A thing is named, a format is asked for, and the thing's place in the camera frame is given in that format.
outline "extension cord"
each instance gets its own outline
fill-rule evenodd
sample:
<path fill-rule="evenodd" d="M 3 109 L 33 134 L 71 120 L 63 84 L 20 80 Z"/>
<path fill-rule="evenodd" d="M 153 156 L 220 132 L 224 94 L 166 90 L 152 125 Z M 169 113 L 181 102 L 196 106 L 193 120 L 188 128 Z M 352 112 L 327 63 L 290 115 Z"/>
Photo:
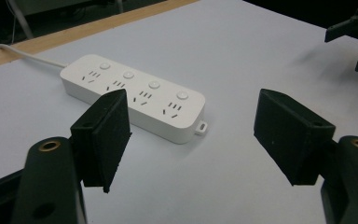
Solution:
<path fill-rule="evenodd" d="M 92 105 L 109 92 L 125 89 L 130 123 L 176 144 L 206 133 L 205 97 L 98 55 L 86 55 L 61 71 L 69 95 Z"/>

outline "power outlet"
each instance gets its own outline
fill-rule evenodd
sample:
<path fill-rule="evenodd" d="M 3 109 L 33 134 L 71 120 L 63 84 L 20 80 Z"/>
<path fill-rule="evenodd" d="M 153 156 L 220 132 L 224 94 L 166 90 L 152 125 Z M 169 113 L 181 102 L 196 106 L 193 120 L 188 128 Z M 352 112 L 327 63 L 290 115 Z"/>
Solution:
<path fill-rule="evenodd" d="M 130 123 L 176 144 L 206 133 L 205 97 L 197 91 L 98 55 L 69 64 L 61 78 L 68 94 L 91 105 L 109 91 L 125 89 Z"/>

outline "white table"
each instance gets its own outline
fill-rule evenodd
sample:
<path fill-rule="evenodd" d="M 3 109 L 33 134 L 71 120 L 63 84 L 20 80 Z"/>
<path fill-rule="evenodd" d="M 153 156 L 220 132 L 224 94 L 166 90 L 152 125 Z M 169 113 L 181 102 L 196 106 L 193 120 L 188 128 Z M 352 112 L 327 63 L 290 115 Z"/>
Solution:
<path fill-rule="evenodd" d="M 200 0 L 38 56 L 70 63 L 90 53 L 203 93 L 209 131 L 176 145 L 131 126 L 111 192 L 84 189 L 89 223 L 324 223 L 316 186 L 291 187 L 253 136 L 260 89 L 286 93 L 358 135 L 358 40 L 240 0 Z M 68 96 L 60 69 L 0 65 L 0 177 L 31 145 L 69 137 L 89 105 Z"/>

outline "white power strip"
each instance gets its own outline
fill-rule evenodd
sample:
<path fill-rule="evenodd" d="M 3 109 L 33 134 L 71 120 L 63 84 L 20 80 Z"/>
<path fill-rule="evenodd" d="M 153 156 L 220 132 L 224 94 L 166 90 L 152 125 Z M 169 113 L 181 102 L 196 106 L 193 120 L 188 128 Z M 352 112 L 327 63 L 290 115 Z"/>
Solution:
<path fill-rule="evenodd" d="M 119 89 L 127 91 L 130 123 L 176 144 L 203 135 L 205 97 L 98 55 L 86 55 L 61 71 L 68 94 L 88 104 Z"/>

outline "power strip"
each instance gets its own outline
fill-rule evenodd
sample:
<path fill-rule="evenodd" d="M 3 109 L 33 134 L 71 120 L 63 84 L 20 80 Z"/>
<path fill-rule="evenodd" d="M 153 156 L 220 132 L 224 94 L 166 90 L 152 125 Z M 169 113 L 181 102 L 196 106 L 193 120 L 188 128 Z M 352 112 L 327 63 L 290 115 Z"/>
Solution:
<path fill-rule="evenodd" d="M 206 133 L 205 97 L 98 55 L 86 55 L 61 71 L 69 95 L 93 104 L 110 91 L 127 92 L 130 123 L 176 144 Z"/>

